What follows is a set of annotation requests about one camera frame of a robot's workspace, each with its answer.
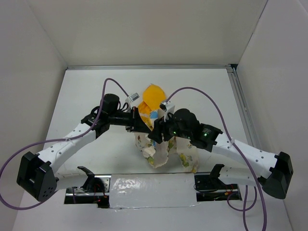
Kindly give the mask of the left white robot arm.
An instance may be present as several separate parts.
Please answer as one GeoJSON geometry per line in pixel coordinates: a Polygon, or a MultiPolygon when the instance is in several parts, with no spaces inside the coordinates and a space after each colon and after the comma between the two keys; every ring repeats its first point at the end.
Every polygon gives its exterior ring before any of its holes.
{"type": "Polygon", "coordinates": [[[45,202],[60,189],[79,187],[84,192],[90,192],[96,182],[104,187],[104,182],[84,166],[78,166],[68,173],[59,173],[58,170],[76,152],[105,133],[111,125],[124,126],[128,132],[149,133],[138,108],[132,105],[139,99],[137,93],[128,96],[121,109],[118,107],[119,97],[106,94],[103,105],[94,107],[63,141],[56,142],[37,154],[27,152],[22,156],[17,184],[39,202],[45,202]]]}

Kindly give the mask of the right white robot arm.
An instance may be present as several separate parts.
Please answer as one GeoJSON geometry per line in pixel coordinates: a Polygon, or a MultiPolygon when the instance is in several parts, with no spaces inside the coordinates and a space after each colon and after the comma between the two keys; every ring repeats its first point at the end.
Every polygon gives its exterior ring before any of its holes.
{"type": "Polygon", "coordinates": [[[248,172],[232,174],[222,164],[216,165],[210,177],[212,187],[222,188],[225,184],[247,184],[256,186],[268,195],[285,199],[293,176],[291,157],[285,152],[268,153],[248,144],[229,138],[220,129],[200,123],[195,114],[187,109],[179,109],[174,114],[167,113],[168,119],[154,122],[149,138],[156,143],[168,141],[173,137],[188,139],[198,149],[228,157],[238,163],[251,167],[248,172]]]}

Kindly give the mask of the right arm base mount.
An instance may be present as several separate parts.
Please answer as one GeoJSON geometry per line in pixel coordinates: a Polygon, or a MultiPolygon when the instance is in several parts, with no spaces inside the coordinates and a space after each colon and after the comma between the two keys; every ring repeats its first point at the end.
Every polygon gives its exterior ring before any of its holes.
{"type": "Polygon", "coordinates": [[[237,184],[225,184],[218,179],[223,164],[216,164],[211,172],[196,173],[194,186],[197,202],[241,200],[237,184]]]}

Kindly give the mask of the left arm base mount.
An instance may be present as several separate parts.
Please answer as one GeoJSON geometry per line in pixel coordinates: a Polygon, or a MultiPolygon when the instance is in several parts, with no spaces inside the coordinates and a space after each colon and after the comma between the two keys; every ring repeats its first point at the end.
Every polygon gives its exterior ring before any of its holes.
{"type": "Polygon", "coordinates": [[[77,167],[81,176],[86,176],[80,186],[66,189],[65,205],[95,204],[98,208],[110,208],[109,193],[111,175],[94,174],[84,166],[77,167]]]}

